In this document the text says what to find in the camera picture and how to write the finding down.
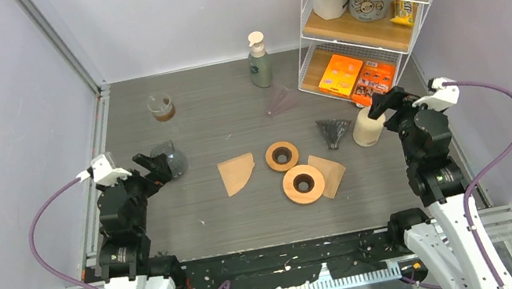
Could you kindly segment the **dark ribbed glass dripper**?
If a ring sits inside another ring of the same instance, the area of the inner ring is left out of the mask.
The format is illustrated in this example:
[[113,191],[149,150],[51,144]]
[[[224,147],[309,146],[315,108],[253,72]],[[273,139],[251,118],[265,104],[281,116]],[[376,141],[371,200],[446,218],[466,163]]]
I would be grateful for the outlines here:
[[352,123],[352,120],[347,119],[326,119],[317,120],[316,127],[318,128],[320,135],[326,142],[329,150],[337,150],[339,142],[346,133],[347,129]]

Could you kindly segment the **large wooden ring holder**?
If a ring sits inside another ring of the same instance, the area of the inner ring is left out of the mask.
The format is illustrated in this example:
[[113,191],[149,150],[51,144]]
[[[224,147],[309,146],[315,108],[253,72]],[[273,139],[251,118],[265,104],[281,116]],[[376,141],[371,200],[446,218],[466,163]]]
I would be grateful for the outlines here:
[[317,168],[303,164],[287,171],[282,185],[283,192],[290,201],[306,205],[315,203],[323,195],[326,181]]

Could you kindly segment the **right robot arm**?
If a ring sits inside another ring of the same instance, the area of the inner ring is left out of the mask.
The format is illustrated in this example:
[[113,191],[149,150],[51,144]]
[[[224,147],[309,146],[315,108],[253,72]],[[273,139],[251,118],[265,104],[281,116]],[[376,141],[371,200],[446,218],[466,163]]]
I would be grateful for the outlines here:
[[391,215],[391,247],[417,255],[441,289],[512,289],[512,276],[478,215],[473,187],[449,156],[445,111],[456,105],[460,90],[447,78],[431,79],[428,87],[423,97],[395,86],[371,98],[370,119],[394,111],[384,127],[397,133],[409,187],[424,205]]

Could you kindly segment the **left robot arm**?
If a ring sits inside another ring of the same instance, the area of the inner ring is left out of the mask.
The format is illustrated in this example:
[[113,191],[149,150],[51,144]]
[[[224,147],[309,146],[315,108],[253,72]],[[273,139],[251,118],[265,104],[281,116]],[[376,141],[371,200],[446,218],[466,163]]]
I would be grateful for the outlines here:
[[136,154],[132,160],[148,172],[118,168],[104,154],[77,175],[78,182],[91,179],[100,192],[96,206],[103,242],[96,260],[103,289],[186,289],[178,259],[151,257],[146,232],[149,198],[173,179],[167,156]]

